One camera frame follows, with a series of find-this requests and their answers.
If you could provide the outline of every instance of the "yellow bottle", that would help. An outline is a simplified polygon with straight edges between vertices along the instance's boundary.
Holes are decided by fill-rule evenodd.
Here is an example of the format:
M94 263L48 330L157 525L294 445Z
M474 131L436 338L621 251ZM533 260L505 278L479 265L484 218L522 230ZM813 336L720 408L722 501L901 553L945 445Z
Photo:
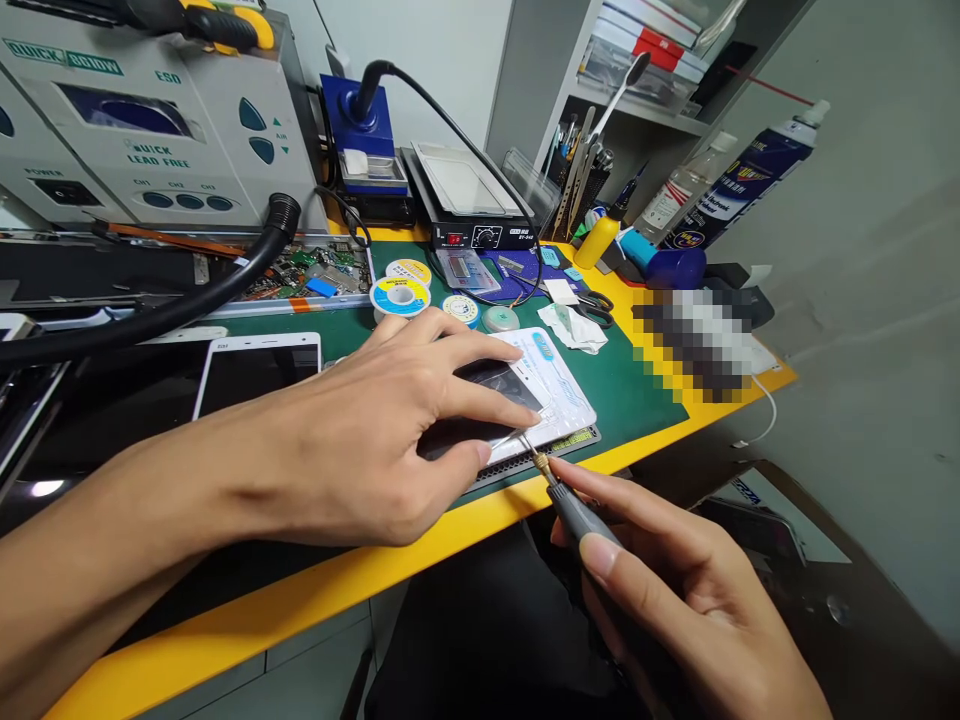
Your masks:
M627 213L627 201L629 199L629 196L624 198L611 207L606 215L597 220L597 224L593 226L593 230L587 235L583 245L577 250L577 254L573 256L573 262L578 267L584 270L592 268L607 251L610 243L620 232L620 221Z

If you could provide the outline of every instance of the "circuit board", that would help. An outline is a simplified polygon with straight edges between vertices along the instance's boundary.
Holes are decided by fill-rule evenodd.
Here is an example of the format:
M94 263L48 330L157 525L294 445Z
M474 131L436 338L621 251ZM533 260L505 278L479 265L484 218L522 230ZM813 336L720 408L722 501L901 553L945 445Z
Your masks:
M242 300L321 297L307 283L319 279L336 289L336 295L370 291L370 266L366 251L349 242L331 241L316 247L288 246L263 276L241 296Z

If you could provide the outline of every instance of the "scissors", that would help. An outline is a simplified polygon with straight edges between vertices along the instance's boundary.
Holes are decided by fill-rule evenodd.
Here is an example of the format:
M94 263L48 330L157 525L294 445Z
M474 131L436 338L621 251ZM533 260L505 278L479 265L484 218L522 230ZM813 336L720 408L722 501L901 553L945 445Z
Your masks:
M507 274L516 280L526 283L530 287L542 290L549 297L550 293L547 292L547 287L543 283L534 285L533 280L527 280L525 277L514 273ZM596 290L577 290L575 294L580 302L572 306L572 308L578 315L582 315L587 318L587 320L592 320L603 330L609 330L613 327L613 315L611 315L613 302L610 298L603 293L598 293Z

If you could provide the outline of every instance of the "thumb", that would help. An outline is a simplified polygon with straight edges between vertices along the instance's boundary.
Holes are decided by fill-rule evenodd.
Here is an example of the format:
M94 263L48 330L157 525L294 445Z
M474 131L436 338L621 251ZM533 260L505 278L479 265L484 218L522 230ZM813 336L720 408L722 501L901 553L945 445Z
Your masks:
M600 587L637 623L674 650L688 646L697 614L640 558L598 533L583 536L580 557Z

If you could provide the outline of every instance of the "yellow workbench edge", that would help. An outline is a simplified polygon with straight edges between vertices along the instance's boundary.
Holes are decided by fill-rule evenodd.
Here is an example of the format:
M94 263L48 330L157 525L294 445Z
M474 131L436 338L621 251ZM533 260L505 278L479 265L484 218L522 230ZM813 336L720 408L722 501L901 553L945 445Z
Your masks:
M333 224L333 233L342 232ZM374 231L378 241L425 239L422 231ZM571 248L559 249L570 256ZM635 327L638 292L614 275L584 272L594 290L615 304L614 318L644 359L675 387L689 419L580 463L613 473L763 397L752 387L741 402L706 404L682 388L679 376L652 338ZM796 375L786 366L761 376L771 392ZM546 485L533 478L447 512L419 541L405 548L358 548L198 615L107 655L64 695L48 720L121 720L135 717L317 623L402 582L550 504Z

